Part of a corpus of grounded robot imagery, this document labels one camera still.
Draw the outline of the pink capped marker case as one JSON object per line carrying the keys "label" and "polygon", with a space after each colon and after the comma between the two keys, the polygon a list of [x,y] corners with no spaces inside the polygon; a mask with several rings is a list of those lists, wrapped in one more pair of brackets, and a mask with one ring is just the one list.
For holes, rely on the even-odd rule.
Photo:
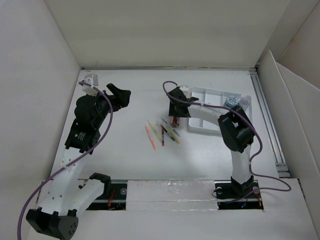
{"label": "pink capped marker case", "polygon": [[176,116],[173,116],[173,117],[172,117],[171,126],[172,126],[173,128],[179,127],[179,126],[180,126],[180,118],[179,118],[179,117],[176,117]]}

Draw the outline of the blue gel pen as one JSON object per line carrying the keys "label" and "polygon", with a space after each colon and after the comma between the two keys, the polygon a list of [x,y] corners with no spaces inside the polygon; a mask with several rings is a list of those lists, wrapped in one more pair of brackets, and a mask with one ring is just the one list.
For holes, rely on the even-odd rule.
{"label": "blue gel pen", "polygon": [[180,137],[180,134],[166,120],[164,120],[163,118],[161,118],[161,120],[170,130],[172,130],[178,137]]}

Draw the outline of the red gel pen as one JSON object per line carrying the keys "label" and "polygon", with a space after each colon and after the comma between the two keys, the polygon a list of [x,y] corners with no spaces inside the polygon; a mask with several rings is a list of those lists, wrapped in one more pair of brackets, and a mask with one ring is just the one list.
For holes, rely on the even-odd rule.
{"label": "red gel pen", "polygon": [[164,147],[165,146],[165,131],[162,126],[160,126],[161,129],[161,145]]}

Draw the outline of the short yellow highlighter pen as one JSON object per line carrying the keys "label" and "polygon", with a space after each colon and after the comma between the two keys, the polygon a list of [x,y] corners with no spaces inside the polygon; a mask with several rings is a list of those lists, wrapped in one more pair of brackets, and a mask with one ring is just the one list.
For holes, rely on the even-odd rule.
{"label": "short yellow highlighter pen", "polygon": [[172,135],[172,137],[174,138],[174,140],[176,141],[177,144],[180,144],[180,140],[179,138],[175,135],[174,131],[169,128],[168,126],[166,127],[168,132]]}

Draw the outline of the orange highlighter pen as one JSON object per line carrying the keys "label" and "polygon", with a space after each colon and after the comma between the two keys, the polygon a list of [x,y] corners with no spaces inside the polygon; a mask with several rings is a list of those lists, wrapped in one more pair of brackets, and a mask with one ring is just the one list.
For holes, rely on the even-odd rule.
{"label": "orange highlighter pen", "polygon": [[149,139],[149,141],[150,141],[150,143],[152,145],[153,150],[156,151],[156,144],[155,144],[155,142],[154,142],[154,140],[153,140],[153,138],[151,136],[149,128],[146,125],[144,126],[144,128],[145,128],[145,131],[146,131],[146,133],[148,135],[148,139]]}

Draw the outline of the blue patterned round tin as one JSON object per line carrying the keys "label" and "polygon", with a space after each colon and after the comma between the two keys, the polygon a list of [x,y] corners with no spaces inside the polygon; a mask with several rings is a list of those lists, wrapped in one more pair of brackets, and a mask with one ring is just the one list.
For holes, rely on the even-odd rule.
{"label": "blue patterned round tin", "polygon": [[234,108],[239,104],[239,99],[235,95],[227,96],[224,101],[224,106],[227,108]]}

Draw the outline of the black gel pen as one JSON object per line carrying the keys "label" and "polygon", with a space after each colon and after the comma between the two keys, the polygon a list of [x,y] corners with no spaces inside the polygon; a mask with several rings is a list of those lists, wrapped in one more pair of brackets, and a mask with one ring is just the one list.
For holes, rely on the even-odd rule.
{"label": "black gel pen", "polygon": [[162,124],[160,125],[160,127],[172,141],[175,141],[175,138],[172,136],[172,134],[168,132]]}

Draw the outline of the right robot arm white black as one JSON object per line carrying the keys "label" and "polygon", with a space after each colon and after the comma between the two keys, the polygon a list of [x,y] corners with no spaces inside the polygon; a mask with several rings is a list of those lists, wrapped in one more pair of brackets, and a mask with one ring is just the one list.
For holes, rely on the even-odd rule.
{"label": "right robot arm white black", "polygon": [[166,95],[170,100],[170,116],[201,119],[219,127],[223,142],[231,152],[231,198],[245,196],[254,182],[250,171],[250,153],[255,136],[245,111],[238,105],[233,108],[212,107],[199,102],[196,97],[187,98],[178,86]]}

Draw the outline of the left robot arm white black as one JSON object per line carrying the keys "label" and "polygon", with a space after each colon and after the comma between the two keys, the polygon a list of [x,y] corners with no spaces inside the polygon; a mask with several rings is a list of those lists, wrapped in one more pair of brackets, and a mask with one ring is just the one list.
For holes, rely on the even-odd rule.
{"label": "left robot arm white black", "polygon": [[130,103],[130,90],[107,84],[111,91],[81,82],[86,93],[76,101],[75,119],[65,142],[61,167],[49,181],[49,191],[36,209],[29,209],[26,220],[40,234],[58,240],[70,240],[78,227],[80,215],[97,198],[113,197],[110,176],[93,173],[84,186],[78,186],[79,176],[94,149],[106,137],[100,127],[107,116],[126,108]]}

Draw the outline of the long yellow highlighter pen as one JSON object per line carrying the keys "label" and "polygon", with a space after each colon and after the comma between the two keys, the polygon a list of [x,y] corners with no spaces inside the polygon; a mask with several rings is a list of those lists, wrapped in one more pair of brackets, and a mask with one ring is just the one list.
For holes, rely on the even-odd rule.
{"label": "long yellow highlighter pen", "polygon": [[148,123],[149,126],[151,127],[153,133],[155,134],[155,136],[157,137],[157,139],[159,140],[159,142],[162,144],[162,138],[161,138],[161,136],[159,135],[159,133],[157,132],[154,124],[153,124],[150,120],[147,120],[147,123]]}

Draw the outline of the small clear glitter jar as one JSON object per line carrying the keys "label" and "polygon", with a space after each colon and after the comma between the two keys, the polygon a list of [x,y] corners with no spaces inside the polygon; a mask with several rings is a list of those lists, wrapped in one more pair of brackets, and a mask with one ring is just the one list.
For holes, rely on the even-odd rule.
{"label": "small clear glitter jar", "polygon": [[244,110],[250,107],[250,101],[247,98],[241,98],[238,102],[238,105],[243,108]]}

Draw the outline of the white folded cardboard panel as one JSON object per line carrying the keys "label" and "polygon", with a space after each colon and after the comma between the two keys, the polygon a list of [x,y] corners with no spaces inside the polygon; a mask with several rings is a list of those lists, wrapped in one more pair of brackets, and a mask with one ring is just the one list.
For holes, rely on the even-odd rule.
{"label": "white folded cardboard panel", "polygon": [[320,231],[320,90],[263,54],[257,68],[282,153],[299,179],[314,228]]}

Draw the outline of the black mounting rail base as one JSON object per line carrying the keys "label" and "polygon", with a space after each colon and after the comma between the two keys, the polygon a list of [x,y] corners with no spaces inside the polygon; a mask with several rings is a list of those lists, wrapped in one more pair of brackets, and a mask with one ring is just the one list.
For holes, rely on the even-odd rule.
{"label": "black mounting rail base", "polygon": [[216,211],[263,210],[260,193],[247,190],[236,195],[229,180],[128,180],[112,181],[109,195],[102,195],[90,211]]}

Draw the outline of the aluminium side rail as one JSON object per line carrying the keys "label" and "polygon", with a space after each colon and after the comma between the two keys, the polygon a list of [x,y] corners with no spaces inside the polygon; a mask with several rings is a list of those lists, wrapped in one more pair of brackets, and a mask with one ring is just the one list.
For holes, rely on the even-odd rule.
{"label": "aluminium side rail", "polygon": [[275,166],[277,169],[278,176],[281,179],[290,179],[291,174],[288,169],[285,157],[282,152],[282,148],[280,145],[280,141],[278,138],[278,135],[276,133],[276,129],[272,120],[272,116],[270,114],[268,104],[265,98],[265,95],[263,93],[263,89],[260,83],[260,79],[257,73],[257,70],[255,68],[251,68],[249,70],[249,75],[252,81],[252,85],[256,94],[256,98],[260,107],[260,110],[262,112],[263,121],[266,127],[266,132],[268,135],[269,144],[271,146],[273,155],[274,155],[274,161]]}

